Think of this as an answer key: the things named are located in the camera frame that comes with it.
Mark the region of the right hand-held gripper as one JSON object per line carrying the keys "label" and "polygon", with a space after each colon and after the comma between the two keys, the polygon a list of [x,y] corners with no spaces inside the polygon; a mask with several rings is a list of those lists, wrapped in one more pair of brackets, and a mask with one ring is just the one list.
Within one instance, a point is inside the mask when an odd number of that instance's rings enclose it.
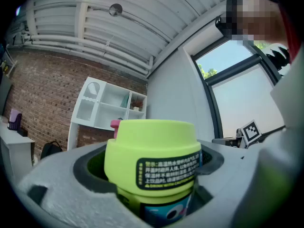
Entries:
{"label": "right hand-held gripper", "polygon": [[252,120],[243,127],[237,129],[236,138],[215,138],[212,140],[212,143],[247,149],[249,145],[257,143],[261,136],[261,131],[255,120]]}

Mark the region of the round ceiling dome sensor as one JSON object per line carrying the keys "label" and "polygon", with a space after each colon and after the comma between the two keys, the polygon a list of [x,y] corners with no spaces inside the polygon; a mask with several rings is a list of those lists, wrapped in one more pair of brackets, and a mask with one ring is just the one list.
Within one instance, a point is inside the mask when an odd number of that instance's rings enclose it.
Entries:
{"label": "round ceiling dome sensor", "polygon": [[110,6],[109,8],[109,14],[112,16],[112,17],[118,17],[118,16],[121,16],[123,12],[123,8],[120,4],[118,3],[115,3],[113,5]]}

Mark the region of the dried reddish brown plant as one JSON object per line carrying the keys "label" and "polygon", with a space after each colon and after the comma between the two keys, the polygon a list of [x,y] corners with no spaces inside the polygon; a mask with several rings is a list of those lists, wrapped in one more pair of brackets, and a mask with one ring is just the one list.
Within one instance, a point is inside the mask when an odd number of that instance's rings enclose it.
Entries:
{"label": "dried reddish brown plant", "polygon": [[143,107],[143,98],[139,98],[139,97],[132,97],[131,98],[131,103],[130,103],[130,107],[133,109],[134,107],[137,108],[142,108]]}

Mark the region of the white roller blind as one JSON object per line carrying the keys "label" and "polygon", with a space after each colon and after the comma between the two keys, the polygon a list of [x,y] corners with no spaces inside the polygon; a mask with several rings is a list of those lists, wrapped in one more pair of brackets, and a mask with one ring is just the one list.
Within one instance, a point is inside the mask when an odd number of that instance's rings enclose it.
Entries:
{"label": "white roller blind", "polygon": [[224,137],[255,120],[261,133],[284,126],[270,92],[273,83],[260,64],[212,86]]}

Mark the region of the dark framed window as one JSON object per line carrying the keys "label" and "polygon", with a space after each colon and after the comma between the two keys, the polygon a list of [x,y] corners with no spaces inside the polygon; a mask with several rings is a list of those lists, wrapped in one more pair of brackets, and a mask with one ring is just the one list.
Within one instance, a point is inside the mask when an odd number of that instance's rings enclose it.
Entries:
{"label": "dark framed window", "polygon": [[[271,62],[274,55],[273,49],[261,50],[253,45],[230,40],[219,41],[213,48],[190,58],[194,75],[192,91],[196,104],[195,126],[198,138],[206,141],[225,138],[212,86],[260,64],[275,87],[281,75]],[[265,136],[283,127],[261,134]]]}

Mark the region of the black backpack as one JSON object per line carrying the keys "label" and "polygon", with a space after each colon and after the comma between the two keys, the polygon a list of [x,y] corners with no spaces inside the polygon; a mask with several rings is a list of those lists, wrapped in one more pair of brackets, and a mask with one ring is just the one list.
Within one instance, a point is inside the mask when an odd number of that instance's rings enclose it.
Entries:
{"label": "black backpack", "polygon": [[44,145],[44,147],[42,149],[40,159],[42,160],[47,156],[50,156],[52,154],[59,153],[62,151],[63,150],[57,141],[48,142]]}

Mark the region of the perforated file holder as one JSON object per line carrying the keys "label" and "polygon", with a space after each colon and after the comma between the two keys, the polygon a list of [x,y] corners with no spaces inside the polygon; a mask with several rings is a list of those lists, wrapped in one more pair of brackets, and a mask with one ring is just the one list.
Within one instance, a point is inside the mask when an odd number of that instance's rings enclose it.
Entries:
{"label": "perforated file holder", "polygon": [[17,131],[20,128],[22,113],[16,109],[11,109],[8,121],[8,129]]}

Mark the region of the white side table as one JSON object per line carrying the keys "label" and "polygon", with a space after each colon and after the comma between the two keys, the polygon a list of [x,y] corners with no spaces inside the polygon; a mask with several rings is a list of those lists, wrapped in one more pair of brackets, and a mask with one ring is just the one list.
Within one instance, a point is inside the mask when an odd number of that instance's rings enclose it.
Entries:
{"label": "white side table", "polygon": [[0,145],[4,168],[8,177],[15,183],[32,169],[31,145],[34,142],[8,129],[6,123],[0,122]]}

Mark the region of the bundle of white ceiling pipes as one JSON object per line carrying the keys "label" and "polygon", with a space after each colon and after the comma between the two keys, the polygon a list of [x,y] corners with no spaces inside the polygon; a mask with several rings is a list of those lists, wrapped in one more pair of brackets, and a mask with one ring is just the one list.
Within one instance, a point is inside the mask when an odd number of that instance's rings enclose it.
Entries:
{"label": "bundle of white ceiling pipes", "polygon": [[142,75],[147,75],[152,68],[149,63],[145,63],[108,44],[102,44],[87,39],[62,35],[24,35],[23,39],[25,45],[62,47],[100,56],[128,67]]}

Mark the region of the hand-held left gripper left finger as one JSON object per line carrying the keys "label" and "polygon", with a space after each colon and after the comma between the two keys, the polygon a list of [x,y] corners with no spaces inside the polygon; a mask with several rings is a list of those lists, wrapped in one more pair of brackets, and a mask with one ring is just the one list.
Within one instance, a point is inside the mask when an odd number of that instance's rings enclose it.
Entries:
{"label": "hand-held left gripper left finger", "polygon": [[116,185],[92,175],[88,161],[103,153],[95,143],[41,160],[17,185],[17,194],[46,228],[147,228],[117,197]]}

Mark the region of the teal box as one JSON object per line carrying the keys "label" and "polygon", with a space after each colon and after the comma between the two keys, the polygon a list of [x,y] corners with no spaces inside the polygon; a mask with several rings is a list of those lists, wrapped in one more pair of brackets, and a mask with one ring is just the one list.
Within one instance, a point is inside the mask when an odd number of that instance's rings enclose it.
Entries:
{"label": "teal box", "polygon": [[129,102],[129,96],[130,96],[130,94],[128,93],[123,97],[120,107],[127,108],[128,102]]}

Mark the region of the colourful patterned can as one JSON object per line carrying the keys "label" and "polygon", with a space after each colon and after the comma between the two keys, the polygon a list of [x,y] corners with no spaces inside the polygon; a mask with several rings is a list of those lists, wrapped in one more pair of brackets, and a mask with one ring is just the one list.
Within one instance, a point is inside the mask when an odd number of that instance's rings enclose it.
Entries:
{"label": "colourful patterned can", "polygon": [[107,142],[104,162],[120,201],[161,228],[187,215],[202,151],[191,123],[123,120],[117,137]]}

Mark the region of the ribbed glass cabinet door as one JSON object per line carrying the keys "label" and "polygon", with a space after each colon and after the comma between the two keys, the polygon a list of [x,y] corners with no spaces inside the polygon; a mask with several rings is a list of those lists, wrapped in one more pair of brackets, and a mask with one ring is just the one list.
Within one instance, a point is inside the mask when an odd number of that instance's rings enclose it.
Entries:
{"label": "ribbed glass cabinet door", "polygon": [[96,114],[100,105],[106,82],[88,77],[77,98],[71,122],[94,127]]}

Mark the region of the white cabinet with glass door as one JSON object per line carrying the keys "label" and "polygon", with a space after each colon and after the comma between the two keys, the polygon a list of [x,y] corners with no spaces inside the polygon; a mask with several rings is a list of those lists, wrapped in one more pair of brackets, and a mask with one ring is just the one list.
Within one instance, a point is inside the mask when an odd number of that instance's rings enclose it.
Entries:
{"label": "white cabinet with glass door", "polygon": [[[130,94],[129,102],[127,108],[120,107],[123,97],[126,94]],[[130,107],[131,98],[139,97],[143,98],[143,107],[140,108],[139,111],[134,111]],[[101,97],[100,105],[97,110],[95,124],[93,128],[113,131],[114,128],[110,126],[111,121],[117,120],[119,118],[123,120],[128,119],[144,119],[146,118],[146,106],[147,106],[147,96],[140,94],[138,92],[122,88],[120,86],[112,85],[110,83],[106,83],[104,92]],[[71,150],[76,148],[78,141],[78,128],[80,124],[71,122],[69,133],[68,133],[68,141],[67,141],[67,149]]]}

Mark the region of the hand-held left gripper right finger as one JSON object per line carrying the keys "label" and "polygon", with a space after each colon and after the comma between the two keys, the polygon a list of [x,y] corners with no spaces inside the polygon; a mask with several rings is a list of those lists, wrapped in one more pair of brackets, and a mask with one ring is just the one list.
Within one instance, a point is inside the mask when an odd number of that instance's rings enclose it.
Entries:
{"label": "hand-held left gripper right finger", "polygon": [[211,160],[196,169],[187,216],[171,228],[232,228],[232,221],[256,169],[261,144],[247,149],[200,140]]}

